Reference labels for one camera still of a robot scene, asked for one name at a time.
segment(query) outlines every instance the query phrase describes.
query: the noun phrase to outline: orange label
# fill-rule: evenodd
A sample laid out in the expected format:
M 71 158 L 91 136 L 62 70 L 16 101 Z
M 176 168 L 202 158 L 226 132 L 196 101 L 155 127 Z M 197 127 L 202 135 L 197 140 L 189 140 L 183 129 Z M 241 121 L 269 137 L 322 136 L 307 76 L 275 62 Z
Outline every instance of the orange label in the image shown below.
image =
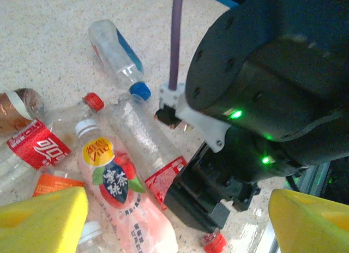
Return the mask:
M 72 186 L 84 186 L 84 182 L 63 178 L 60 176 L 54 176 L 50 174 L 42 174 L 39 178 L 38 185 L 35 188 L 33 197 L 51 193 L 57 190 L 70 188 Z

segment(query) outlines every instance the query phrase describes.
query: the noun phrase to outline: blue bottle label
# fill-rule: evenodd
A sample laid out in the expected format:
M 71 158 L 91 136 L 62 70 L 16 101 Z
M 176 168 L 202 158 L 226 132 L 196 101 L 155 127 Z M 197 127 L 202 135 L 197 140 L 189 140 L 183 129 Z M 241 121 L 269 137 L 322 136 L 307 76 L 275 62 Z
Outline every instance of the blue bottle label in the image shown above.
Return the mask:
M 121 45 L 121 47 L 126 51 L 127 55 L 129 55 L 129 57 L 131 58 L 131 60 L 136 64 L 137 69 L 144 74 L 144 69 L 143 69 L 143 65 L 142 62 L 140 61 L 140 59 L 138 58 L 138 56 L 136 55 L 136 53 L 132 50 L 132 48 L 130 47 L 130 45 L 127 43 L 127 41 L 125 40 L 125 38 L 121 35 L 120 31 L 118 29 L 116 29 L 116 33 L 118 36 L 118 40 L 119 43 Z

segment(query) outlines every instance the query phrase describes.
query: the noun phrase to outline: brown bottle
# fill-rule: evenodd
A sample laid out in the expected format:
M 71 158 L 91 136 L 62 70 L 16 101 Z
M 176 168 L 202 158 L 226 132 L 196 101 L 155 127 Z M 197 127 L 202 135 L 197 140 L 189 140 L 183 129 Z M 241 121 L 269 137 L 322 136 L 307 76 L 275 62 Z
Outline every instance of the brown bottle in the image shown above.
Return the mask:
M 0 94 L 0 135 L 17 132 L 44 115 L 44 103 L 31 88 Z

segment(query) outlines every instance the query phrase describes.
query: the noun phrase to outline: yellow sponge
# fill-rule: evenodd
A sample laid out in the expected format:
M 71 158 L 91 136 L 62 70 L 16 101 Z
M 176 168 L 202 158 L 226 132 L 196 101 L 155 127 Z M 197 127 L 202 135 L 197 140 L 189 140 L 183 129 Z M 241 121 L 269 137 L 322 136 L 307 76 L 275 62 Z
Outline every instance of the yellow sponge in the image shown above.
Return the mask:
M 349 206 L 276 189 L 269 216 L 282 253 L 349 252 Z
M 0 251 L 74 253 L 88 213 L 82 187 L 0 207 Z

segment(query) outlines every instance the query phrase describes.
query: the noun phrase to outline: plastic bottle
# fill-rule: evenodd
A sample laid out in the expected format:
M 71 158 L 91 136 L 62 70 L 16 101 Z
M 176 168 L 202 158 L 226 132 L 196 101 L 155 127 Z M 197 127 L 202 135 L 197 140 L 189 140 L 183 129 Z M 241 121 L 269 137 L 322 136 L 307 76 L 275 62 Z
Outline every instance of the plastic bottle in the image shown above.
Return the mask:
M 38 170 L 29 197 L 36 197 L 72 186 L 84 185 L 85 181 L 81 173 L 53 166 L 44 166 Z
M 98 221 L 85 223 L 76 253 L 114 253 L 113 248 L 102 237 Z
M 227 242 L 224 236 L 220 233 L 219 228 L 211 234 L 204 234 L 200 238 L 200 245 L 206 253 L 224 253 L 227 251 Z
M 117 78 L 118 87 L 124 87 L 144 100 L 149 99 L 151 92 L 143 80 L 142 63 L 114 23 L 95 21 L 88 29 L 88 36 L 107 72 Z
M 171 223 L 149 199 L 121 142 L 103 136 L 92 119 L 77 124 L 76 132 L 82 146 L 78 167 L 124 252 L 177 252 Z
M 0 135 L 17 132 L 44 115 L 44 103 L 31 88 L 0 94 Z
M 118 104 L 105 107 L 105 116 L 128 149 L 140 177 L 166 210 L 166 193 L 175 176 L 186 166 L 181 152 L 156 124 L 144 100 L 135 94 L 122 94 Z
M 26 199 L 29 187 L 42 166 L 55 165 L 77 144 L 75 125 L 103 108 L 94 93 L 75 106 L 56 109 L 34 120 L 0 146 L 0 206 Z

